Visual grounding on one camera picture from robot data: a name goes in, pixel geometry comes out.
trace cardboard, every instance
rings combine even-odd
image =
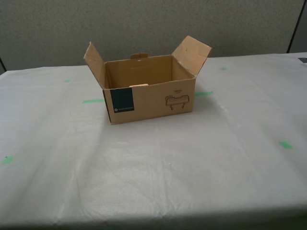
[[[103,90],[112,124],[191,112],[197,74],[211,47],[187,36],[172,55],[104,62],[90,43],[84,60]]]

